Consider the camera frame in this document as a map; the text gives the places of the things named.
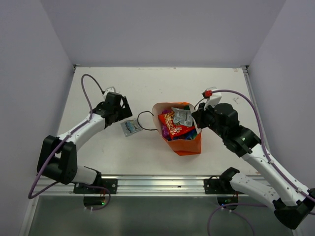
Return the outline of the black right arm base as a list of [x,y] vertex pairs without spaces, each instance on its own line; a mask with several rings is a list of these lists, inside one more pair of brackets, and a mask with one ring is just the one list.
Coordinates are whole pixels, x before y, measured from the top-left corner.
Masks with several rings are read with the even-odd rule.
[[232,178],[238,173],[240,173],[239,170],[230,167],[220,176],[211,176],[209,178],[203,179],[205,194],[243,194],[242,192],[233,189],[230,184]]

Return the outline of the silver grey snack packet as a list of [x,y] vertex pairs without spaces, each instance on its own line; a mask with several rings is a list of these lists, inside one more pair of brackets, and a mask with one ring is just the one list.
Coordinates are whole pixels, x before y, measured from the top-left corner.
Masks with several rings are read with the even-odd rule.
[[191,127],[193,125],[190,109],[185,110],[172,107],[172,111],[174,112],[173,122],[175,124],[180,124],[187,127]]

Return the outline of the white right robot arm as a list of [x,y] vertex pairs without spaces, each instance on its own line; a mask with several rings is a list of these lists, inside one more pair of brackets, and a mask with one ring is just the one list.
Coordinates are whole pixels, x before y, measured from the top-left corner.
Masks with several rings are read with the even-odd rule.
[[192,117],[199,128],[214,131],[228,150],[258,170],[268,182],[262,184],[230,167],[217,180],[205,181],[205,185],[219,187],[225,193],[246,194],[272,210],[287,228],[295,230],[314,209],[315,190],[294,178],[253,131],[240,125],[232,105],[220,103],[212,107],[201,103]]

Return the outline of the red snack packet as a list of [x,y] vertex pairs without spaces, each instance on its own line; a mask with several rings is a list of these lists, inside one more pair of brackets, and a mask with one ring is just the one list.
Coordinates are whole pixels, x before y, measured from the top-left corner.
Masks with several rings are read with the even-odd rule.
[[162,130],[167,130],[167,137],[169,137],[171,140],[185,135],[195,129],[194,126],[185,126],[180,123],[175,123],[174,116],[175,113],[173,111],[158,115],[158,119],[162,123]]

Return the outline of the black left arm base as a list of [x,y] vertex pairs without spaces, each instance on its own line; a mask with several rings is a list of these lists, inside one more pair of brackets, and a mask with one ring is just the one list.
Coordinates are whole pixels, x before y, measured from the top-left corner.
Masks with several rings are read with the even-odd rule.
[[91,185],[78,183],[74,185],[75,194],[116,194],[118,180],[116,178],[103,178],[101,173],[96,174],[96,179]]

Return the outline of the purple snack bag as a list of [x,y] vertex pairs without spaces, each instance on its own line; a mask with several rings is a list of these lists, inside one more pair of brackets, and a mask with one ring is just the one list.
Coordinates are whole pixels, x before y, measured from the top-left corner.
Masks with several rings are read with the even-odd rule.
[[170,139],[170,133],[169,133],[169,129],[167,128],[167,126],[163,124],[161,130],[162,130],[163,138],[169,140]]

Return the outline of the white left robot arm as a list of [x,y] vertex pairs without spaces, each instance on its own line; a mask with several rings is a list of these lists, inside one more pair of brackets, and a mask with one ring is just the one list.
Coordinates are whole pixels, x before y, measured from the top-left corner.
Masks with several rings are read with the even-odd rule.
[[107,93],[105,100],[73,129],[57,137],[49,135],[44,139],[37,173],[65,185],[82,183],[91,193],[99,192],[102,187],[100,172],[79,166],[77,152],[98,132],[131,116],[132,111],[125,96]]

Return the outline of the light blue snack packet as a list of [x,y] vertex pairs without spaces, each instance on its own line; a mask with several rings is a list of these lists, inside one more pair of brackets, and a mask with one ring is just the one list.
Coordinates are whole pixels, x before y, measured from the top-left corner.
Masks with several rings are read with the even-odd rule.
[[121,128],[126,137],[140,132],[142,128],[138,124],[137,119],[129,119],[121,123]]

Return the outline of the orange paper bag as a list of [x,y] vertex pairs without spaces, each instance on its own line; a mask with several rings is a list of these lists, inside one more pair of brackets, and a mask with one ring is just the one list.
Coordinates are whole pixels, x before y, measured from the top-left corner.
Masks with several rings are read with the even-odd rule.
[[[169,110],[172,107],[183,109],[185,106],[189,106],[191,112],[193,112],[193,105],[187,102],[162,102],[156,103],[152,110],[142,111],[137,116],[137,123],[139,126],[146,131],[157,131],[158,134],[164,139],[164,141],[169,145],[169,147],[179,156],[188,156],[188,155],[196,155],[201,154],[202,152],[202,131],[201,129],[194,126],[196,129],[197,135],[193,140],[184,140],[184,139],[177,139],[169,141],[162,136],[162,123],[158,119],[158,115],[162,113],[163,110]],[[143,113],[150,113],[152,116],[153,124],[155,128],[148,129],[145,128],[139,121],[140,116]]]

